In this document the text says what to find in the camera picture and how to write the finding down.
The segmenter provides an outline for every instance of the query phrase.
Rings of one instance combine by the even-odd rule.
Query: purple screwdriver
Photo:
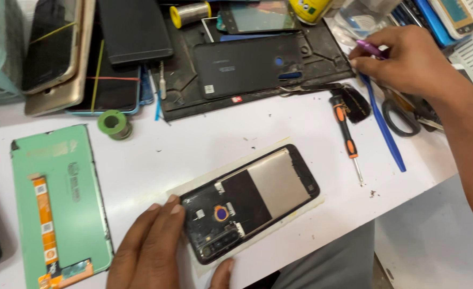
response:
[[[375,47],[373,44],[368,43],[364,40],[356,40],[356,43],[362,49],[365,49],[365,51],[377,57],[378,59],[380,60],[387,59],[387,57],[384,56],[384,53],[381,50],[379,50],[379,48]]]

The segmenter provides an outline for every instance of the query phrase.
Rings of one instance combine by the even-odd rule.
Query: red sticker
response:
[[[232,97],[231,100],[232,100],[234,103],[237,103],[237,102],[241,102],[241,101],[242,101],[241,96]]]

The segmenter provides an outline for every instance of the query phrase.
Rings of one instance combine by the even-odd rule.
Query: white work table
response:
[[[368,98],[364,89],[360,89]],[[93,117],[23,116],[23,104],[0,107],[0,288],[24,288],[22,248],[9,145],[13,139],[86,123],[114,248],[137,216],[164,192],[292,137],[321,188],[325,202],[235,256],[232,289],[243,288],[324,246],[457,173],[445,135],[394,134],[407,172],[400,173],[373,116],[349,129],[359,152],[365,186],[329,104],[330,93],[271,97],[171,122],[154,121],[155,104],[131,118],[133,135],[113,141]],[[180,266],[182,289],[206,288],[211,273],[197,277]],[[71,289],[105,288],[107,273]]]

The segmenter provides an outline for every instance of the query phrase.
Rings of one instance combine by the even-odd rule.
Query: orange screwdriver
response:
[[[342,130],[343,139],[345,141],[345,149],[347,150],[347,154],[349,158],[354,161],[356,166],[357,175],[360,178],[360,185],[363,187],[363,177],[361,175],[360,166],[357,165],[357,148],[350,136],[349,127],[347,126],[347,117],[344,111],[344,104],[342,95],[340,94],[341,89],[331,90],[333,97],[329,99],[333,107],[334,117],[336,121],[340,125],[340,129]]]

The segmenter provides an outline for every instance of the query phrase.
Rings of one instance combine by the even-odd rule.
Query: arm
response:
[[[367,41],[388,46],[389,59],[373,59],[358,47],[349,55],[351,65],[401,92],[423,96],[432,105],[445,126],[473,211],[473,85],[451,66],[423,28],[388,27]]]

